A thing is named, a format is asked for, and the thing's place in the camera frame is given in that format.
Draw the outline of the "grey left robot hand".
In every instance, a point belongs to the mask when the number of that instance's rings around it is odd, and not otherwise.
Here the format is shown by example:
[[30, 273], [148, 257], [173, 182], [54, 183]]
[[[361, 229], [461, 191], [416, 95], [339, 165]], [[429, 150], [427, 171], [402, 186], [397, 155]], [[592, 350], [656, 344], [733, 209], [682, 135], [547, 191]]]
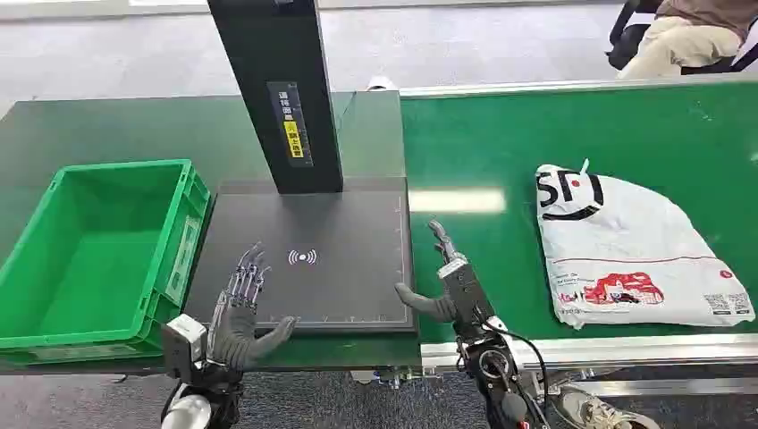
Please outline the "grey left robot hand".
[[257, 337], [257, 299], [271, 266], [259, 241], [239, 258], [227, 285], [221, 289], [208, 334], [208, 355], [232, 370], [252, 371], [257, 361], [283, 345], [292, 335], [297, 318], [285, 316], [272, 331]]

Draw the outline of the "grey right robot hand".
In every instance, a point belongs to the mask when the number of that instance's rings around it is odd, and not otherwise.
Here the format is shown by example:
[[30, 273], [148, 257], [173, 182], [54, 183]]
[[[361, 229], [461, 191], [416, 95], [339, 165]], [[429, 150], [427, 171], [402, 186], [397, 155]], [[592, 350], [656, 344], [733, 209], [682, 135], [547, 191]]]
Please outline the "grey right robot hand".
[[438, 322], [451, 323], [456, 336], [466, 344], [479, 341], [485, 337], [484, 322], [495, 315], [493, 307], [473, 266], [464, 254], [457, 251], [442, 224], [432, 220], [428, 226], [437, 239], [434, 246], [443, 260], [442, 267], [437, 270], [443, 294], [439, 298], [429, 298], [404, 283], [397, 283], [395, 290], [407, 307]]

